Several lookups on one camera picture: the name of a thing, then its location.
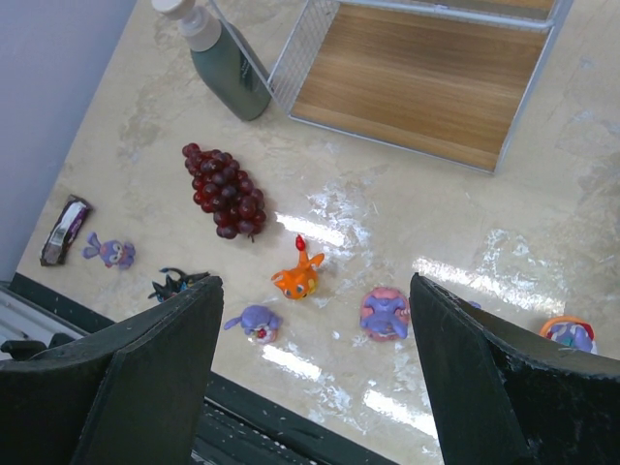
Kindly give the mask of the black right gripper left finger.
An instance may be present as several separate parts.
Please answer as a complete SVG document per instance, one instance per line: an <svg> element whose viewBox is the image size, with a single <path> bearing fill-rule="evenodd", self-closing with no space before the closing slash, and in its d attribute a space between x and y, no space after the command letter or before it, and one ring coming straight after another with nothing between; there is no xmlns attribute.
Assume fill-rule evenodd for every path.
<svg viewBox="0 0 620 465"><path fill-rule="evenodd" d="M187 464L224 309L211 276L123 322L1 364L5 464Z"/></svg>

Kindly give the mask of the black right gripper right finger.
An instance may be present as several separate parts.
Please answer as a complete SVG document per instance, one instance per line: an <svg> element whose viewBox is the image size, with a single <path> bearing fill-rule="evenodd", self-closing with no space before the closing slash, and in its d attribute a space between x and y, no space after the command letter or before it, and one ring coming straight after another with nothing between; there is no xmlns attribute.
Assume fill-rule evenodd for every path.
<svg viewBox="0 0 620 465"><path fill-rule="evenodd" d="M447 464L616 464L619 362L410 284L413 331Z"/></svg>

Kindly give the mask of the small purple bunny toy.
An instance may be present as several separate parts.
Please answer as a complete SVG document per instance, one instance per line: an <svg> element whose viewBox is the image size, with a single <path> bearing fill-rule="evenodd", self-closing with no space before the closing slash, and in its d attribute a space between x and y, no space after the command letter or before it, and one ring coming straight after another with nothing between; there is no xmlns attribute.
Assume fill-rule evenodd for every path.
<svg viewBox="0 0 620 465"><path fill-rule="evenodd" d="M282 322L282 318L268 307L250 305L239 316L225 322L224 330L240 326L248 337L264 345L276 340Z"/></svg>

